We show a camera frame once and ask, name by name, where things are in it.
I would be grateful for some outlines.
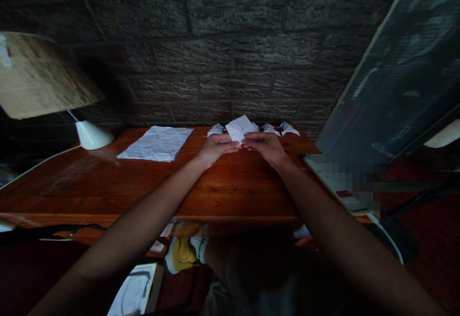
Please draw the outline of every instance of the lamp shade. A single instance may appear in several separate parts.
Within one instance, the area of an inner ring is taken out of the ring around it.
[[[0,105],[14,119],[80,108],[105,98],[68,51],[44,38],[0,33]]]

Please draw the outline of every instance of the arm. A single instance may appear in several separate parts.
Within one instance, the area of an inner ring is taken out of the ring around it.
[[[443,315],[384,245],[291,161],[275,134],[245,137],[244,147],[259,151],[279,173],[321,253],[356,287],[398,315]]]
[[[239,148],[228,134],[211,135],[196,157],[110,226],[30,315],[106,315],[126,276],[151,248],[203,172],[222,154]]]

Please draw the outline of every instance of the wooden desk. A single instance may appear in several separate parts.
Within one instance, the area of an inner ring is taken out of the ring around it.
[[[99,150],[77,148],[58,156],[0,191],[0,217],[24,227],[108,227],[200,150],[210,127],[194,129],[171,163],[116,158],[147,128],[127,129]],[[309,173],[301,157],[319,152],[316,146],[303,132],[280,140]],[[162,236],[219,237],[270,229],[292,235],[301,225],[278,174],[259,153],[242,149],[222,156],[203,174]],[[75,239],[92,244],[98,236],[95,230],[83,230]]]

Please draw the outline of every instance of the person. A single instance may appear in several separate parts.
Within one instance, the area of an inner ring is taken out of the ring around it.
[[[113,223],[30,315],[106,315],[203,172],[239,149],[259,152],[278,172],[319,250],[250,237],[173,238],[166,258],[172,273],[199,260],[217,276],[203,315],[443,314],[404,266],[290,160],[275,134],[245,138],[237,147],[228,134],[211,135],[193,159]]]

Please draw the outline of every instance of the crumpled paper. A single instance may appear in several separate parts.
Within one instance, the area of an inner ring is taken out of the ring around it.
[[[224,134],[224,127],[221,124],[213,125],[212,128],[207,133],[207,136],[209,137],[210,135],[213,135],[213,134]]]
[[[232,141],[238,141],[238,146],[242,145],[245,134],[258,132],[257,125],[247,118],[246,115],[238,117],[225,126]]]
[[[117,158],[171,162],[192,132],[191,128],[153,126]]]
[[[271,124],[264,124],[262,126],[262,129],[264,130],[264,132],[266,133],[275,133],[277,136],[281,136],[281,134],[279,133],[279,131],[277,131]]]
[[[286,133],[294,133],[298,136],[300,136],[300,133],[299,131],[295,130],[289,123],[287,123],[286,121],[284,121],[281,125],[280,125],[281,129],[283,130],[281,132],[281,135],[284,136],[284,134]]]

